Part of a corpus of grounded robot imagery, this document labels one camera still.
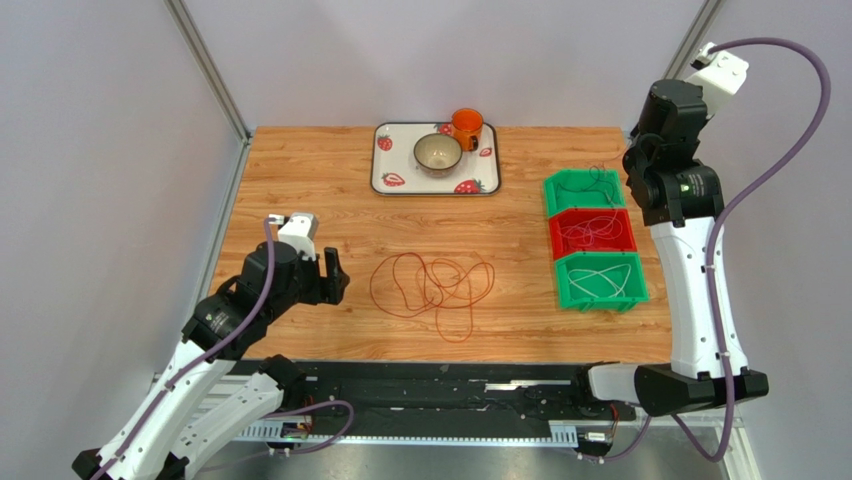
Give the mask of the orange mug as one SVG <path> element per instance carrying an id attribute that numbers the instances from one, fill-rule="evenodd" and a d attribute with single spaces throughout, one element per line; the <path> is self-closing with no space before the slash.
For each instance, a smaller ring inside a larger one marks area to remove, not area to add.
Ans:
<path id="1" fill-rule="evenodd" d="M 462 108 L 451 116 L 451 135 L 465 152 L 479 149 L 481 131 L 484 126 L 483 116 L 474 109 Z"/>

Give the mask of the green bin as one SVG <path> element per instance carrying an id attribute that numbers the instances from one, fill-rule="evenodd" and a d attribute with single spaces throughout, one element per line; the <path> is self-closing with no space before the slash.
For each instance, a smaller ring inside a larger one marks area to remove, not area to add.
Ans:
<path id="1" fill-rule="evenodd" d="M 562 309 L 624 313 L 650 300 L 637 253 L 575 253 L 553 267 Z"/>
<path id="2" fill-rule="evenodd" d="M 615 170 L 601 167 L 563 169 L 543 181 L 548 218 L 571 208 L 625 208 L 626 201 Z"/>

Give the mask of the near green bin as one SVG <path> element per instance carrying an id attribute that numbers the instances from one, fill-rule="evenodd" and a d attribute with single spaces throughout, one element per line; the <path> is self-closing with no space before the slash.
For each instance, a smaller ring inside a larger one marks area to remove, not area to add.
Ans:
<path id="1" fill-rule="evenodd" d="M 553 267 L 562 309 L 624 313 L 650 300 L 637 253 L 575 253 Z"/>

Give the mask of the red bin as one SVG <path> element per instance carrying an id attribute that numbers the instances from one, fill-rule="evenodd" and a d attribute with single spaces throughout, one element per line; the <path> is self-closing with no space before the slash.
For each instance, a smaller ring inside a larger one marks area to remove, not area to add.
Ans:
<path id="1" fill-rule="evenodd" d="M 553 260 L 575 253 L 637 251 L 629 213 L 623 208 L 571 208 L 548 220 Z"/>

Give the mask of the grey ceramic bowl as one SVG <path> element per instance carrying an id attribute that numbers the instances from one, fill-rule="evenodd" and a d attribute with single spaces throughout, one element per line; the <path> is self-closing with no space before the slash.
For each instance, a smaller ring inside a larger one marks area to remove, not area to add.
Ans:
<path id="1" fill-rule="evenodd" d="M 413 155 L 421 171 L 430 177 L 441 178 L 458 166 L 463 150 L 452 136 L 431 133 L 415 143 Z"/>

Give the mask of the far green bin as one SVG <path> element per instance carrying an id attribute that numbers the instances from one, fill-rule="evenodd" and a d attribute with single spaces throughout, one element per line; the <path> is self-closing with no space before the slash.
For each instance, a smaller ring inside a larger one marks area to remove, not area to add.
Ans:
<path id="1" fill-rule="evenodd" d="M 543 181 L 548 218 L 571 208 L 625 208 L 626 201 L 615 170 L 601 167 L 563 169 Z"/>

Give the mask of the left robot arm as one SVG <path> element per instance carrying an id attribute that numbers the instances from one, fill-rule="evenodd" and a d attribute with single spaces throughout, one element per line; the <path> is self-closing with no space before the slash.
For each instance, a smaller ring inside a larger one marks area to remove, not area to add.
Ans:
<path id="1" fill-rule="evenodd" d="M 195 412 L 248 348 L 297 304 L 339 304 L 349 284 L 338 252 L 310 256 L 292 244 L 265 242 L 242 272 L 195 307 L 165 372 L 127 424 L 106 445 L 72 463 L 81 479 L 191 479 L 254 422 L 314 411 L 306 375 L 291 360 L 266 358 L 230 397 Z"/>

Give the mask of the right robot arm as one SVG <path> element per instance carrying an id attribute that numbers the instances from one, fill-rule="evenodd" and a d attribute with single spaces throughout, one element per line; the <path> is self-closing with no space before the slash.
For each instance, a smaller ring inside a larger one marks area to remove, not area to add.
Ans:
<path id="1" fill-rule="evenodd" d="M 599 364 L 579 380 L 587 396 L 640 406 L 653 417 L 764 397 L 766 374 L 739 343 L 722 244 L 710 238 L 724 208 L 717 173 L 695 156 L 710 117 L 702 87 L 665 79 L 649 89 L 622 160 L 627 187 L 656 247 L 671 314 L 665 364 Z"/>

